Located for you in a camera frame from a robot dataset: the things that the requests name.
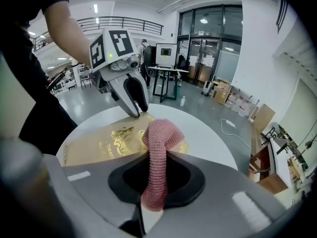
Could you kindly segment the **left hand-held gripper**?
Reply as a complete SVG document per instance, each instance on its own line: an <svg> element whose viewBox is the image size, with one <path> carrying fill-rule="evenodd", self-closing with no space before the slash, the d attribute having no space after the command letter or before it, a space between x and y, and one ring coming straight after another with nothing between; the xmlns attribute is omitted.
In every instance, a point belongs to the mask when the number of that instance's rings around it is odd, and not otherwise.
<svg viewBox="0 0 317 238"><path fill-rule="evenodd" d="M131 117L149 108L144 80L133 77L139 66L134 41L127 30L104 30L90 44L91 79L100 92L109 90L116 103Z"/></svg>

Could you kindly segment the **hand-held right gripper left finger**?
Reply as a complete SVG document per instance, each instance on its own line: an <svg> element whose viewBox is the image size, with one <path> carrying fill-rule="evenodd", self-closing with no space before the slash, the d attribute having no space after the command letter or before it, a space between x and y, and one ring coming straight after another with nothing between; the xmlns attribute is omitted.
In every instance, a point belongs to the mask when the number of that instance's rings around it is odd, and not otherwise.
<svg viewBox="0 0 317 238"><path fill-rule="evenodd" d="M44 155L51 185L68 214L76 238L133 238L145 235L140 210L118 199L108 184L116 168L135 157L62 167Z"/></svg>

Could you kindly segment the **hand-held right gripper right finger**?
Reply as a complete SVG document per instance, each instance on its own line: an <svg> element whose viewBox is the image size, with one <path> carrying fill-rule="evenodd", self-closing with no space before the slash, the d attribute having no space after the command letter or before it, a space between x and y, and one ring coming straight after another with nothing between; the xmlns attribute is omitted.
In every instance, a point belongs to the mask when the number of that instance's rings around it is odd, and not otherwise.
<svg viewBox="0 0 317 238"><path fill-rule="evenodd" d="M169 152L168 194L149 238L275 238L294 214L239 171Z"/></svg>

